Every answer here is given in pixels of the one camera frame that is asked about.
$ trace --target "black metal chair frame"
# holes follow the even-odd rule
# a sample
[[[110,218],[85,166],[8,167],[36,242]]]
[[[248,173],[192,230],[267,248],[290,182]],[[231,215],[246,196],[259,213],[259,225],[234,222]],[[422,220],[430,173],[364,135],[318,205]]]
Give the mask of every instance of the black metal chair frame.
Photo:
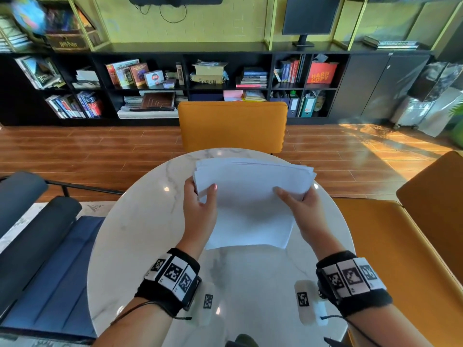
[[[5,176],[5,177],[0,178],[0,182],[9,177],[10,176]],[[91,187],[91,186],[79,185],[79,184],[62,183],[60,181],[53,181],[53,180],[45,180],[45,182],[48,185],[61,186],[63,195],[65,197],[71,197],[69,195],[69,188],[88,190],[88,191],[94,191],[94,192],[110,193],[113,195],[123,195],[124,194],[124,192],[122,191],[103,189],[100,187]],[[8,315],[10,309],[13,308],[14,304],[15,302],[13,302],[10,308],[7,309],[5,312],[0,312],[0,323]],[[86,336],[78,336],[78,335],[63,334],[63,333],[51,333],[51,332],[44,332],[44,331],[0,326],[0,337],[4,337],[8,339],[8,338],[17,338],[20,336],[30,337],[30,338],[35,338],[35,339],[43,339],[43,340],[54,340],[57,342],[76,343],[76,344],[82,344],[82,345],[91,345],[95,342],[95,339],[89,338]]]

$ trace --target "monitor stand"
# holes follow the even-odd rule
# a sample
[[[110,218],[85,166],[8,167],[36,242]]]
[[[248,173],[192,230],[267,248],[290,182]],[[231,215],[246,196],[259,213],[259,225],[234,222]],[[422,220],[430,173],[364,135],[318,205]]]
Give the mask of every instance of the monitor stand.
[[[307,41],[307,34],[300,35],[298,42],[293,42],[293,45],[296,47],[314,47],[315,44],[313,42]]]

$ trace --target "bookshelf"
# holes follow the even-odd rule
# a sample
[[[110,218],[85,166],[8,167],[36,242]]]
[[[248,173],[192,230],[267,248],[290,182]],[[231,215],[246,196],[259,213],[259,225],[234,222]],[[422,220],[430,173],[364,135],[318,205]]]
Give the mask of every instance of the bookshelf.
[[[306,84],[314,57],[324,53],[328,62],[337,62],[338,67],[331,84]],[[175,71],[176,62],[182,64],[185,85],[178,85],[174,90],[183,91],[188,100],[194,100],[201,94],[220,94],[223,90],[241,90],[235,86],[235,78],[241,75],[244,67],[262,67],[269,73],[267,88],[259,88],[269,101],[272,91],[295,90],[301,98],[308,90],[325,90],[326,100],[319,112],[312,118],[289,117],[288,124],[324,124],[333,122],[330,111],[336,100],[338,89],[351,56],[367,54],[377,56],[366,46],[358,46],[354,51],[346,51],[330,42],[316,42],[315,47],[297,49],[290,42],[274,42],[272,50],[261,42],[211,42],[211,43],[114,43],[97,51],[53,52],[51,49],[29,50],[26,53],[0,54],[0,80],[5,83],[5,90],[0,93],[3,102],[0,108],[0,122],[3,125],[57,125],[57,126],[144,126],[144,125],[178,125],[177,118],[152,119],[119,119],[117,111],[124,104],[124,96],[137,96],[137,89],[116,88],[111,82],[105,64],[129,59],[146,62],[149,70],[156,69]],[[417,50],[418,53],[429,54],[429,50]],[[14,58],[25,55],[50,57],[61,73],[66,87],[60,89],[36,90],[28,81]],[[302,74],[298,83],[277,83],[273,68],[279,61],[305,56]],[[228,62],[225,67],[230,81],[220,85],[199,84],[189,80],[194,70],[192,64],[198,59]],[[75,89],[75,71],[85,66],[95,70],[101,84],[100,89]],[[71,93],[74,96],[80,91],[95,91],[103,103],[101,118],[59,119],[45,99],[52,94]]]

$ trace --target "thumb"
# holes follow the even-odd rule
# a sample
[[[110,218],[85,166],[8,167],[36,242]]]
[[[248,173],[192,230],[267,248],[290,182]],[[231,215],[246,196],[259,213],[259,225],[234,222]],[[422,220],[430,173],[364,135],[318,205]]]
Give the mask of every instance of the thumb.
[[[294,199],[294,197],[292,197],[288,191],[282,189],[281,187],[276,186],[275,187],[275,193],[278,195],[278,197],[281,199],[281,201],[286,203],[286,205],[291,210],[294,210],[294,208],[298,204],[298,201],[296,201]]]
[[[215,207],[217,203],[217,184],[212,184],[207,188],[207,200],[206,200],[206,205],[207,206],[213,206]]]

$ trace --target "wooden floor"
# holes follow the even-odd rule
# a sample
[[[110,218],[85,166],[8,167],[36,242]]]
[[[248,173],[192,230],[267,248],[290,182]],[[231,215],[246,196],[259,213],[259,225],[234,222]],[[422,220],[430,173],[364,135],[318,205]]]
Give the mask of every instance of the wooden floor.
[[[125,191],[145,173],[182,155],[177,127],[4,127],[0,175],[18,170],[50,180]],[[288,126],[277,156],[315,168],[333,196],[395,199],[396,190],[441,155],[455,149],[446,138],[377,125]],[[41,201],[61,190],[50,186]],[[80,201],[118,196],[71,191]]]

